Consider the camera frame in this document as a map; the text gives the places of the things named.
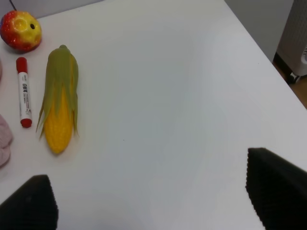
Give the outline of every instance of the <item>corn cob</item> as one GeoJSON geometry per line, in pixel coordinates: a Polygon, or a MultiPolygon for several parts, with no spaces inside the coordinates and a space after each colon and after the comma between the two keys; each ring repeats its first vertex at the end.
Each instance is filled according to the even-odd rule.
{"type": "Polygon", "coordinates": [[[77,131],[77,84],[77,62],[66,46],[61,45],[48,57],[45,94],[36,128],[44,111],[41,136],[45,132],[47,143],[55,154],[61,153],[68,146],[72,126],[77,131]]]}

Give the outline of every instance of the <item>pink cloth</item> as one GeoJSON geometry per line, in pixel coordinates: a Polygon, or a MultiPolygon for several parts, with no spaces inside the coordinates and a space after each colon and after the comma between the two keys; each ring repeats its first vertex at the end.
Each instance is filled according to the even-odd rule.
{"type": "Polygon", "coordinates": [[[8,123],[0,115],[0,167],[4,165],[11,155],[10,143],[13,139],[13,134],[8,123]]]}
{"type": "Polygon", "coordinates": [[[1,76],[2,76],[2,65],[1,65],[1,61],[0,61],[0,80],[1,80],[1,76]]]}

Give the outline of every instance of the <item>wooden floor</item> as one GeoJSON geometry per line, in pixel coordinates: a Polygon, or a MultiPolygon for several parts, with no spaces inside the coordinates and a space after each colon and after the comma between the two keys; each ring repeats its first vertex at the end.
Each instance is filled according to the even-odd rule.
{"type": "Polygon", "coordinates": [[[307,77],[302,77],[299,81],[293,82],[293,79],[289,77],[291,70],[278,55],[275,55],[273,65],[307,109],[307,77]]]}

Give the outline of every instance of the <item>white table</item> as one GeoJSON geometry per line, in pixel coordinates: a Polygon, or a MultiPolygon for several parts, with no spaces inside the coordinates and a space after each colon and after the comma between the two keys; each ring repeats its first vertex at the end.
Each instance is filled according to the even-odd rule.
{"type": "Polygon", "coordinates": [[[0,113],[14,134],[0,202],[49,175],[59,230],[262,230],[248,147],[307,169],[307,113],[222,0],[105,0],[40,19],[19,124],[18,55],[0,44],[0,113]],[[55,157],[35,133],[49,53],[79,70],[79,134],[55,157]]]}

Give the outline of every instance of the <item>marker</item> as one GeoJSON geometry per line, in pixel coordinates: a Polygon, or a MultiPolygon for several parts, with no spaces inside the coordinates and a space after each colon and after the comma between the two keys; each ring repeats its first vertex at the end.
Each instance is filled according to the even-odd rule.
{"type": "Polygon", "coordinates": [[[22,127],[29,128],[32,125],[32,112],[30,107],[30,91],[27,59],[19,57],[16,60],[19,88],[20,123],[22,127]]]}

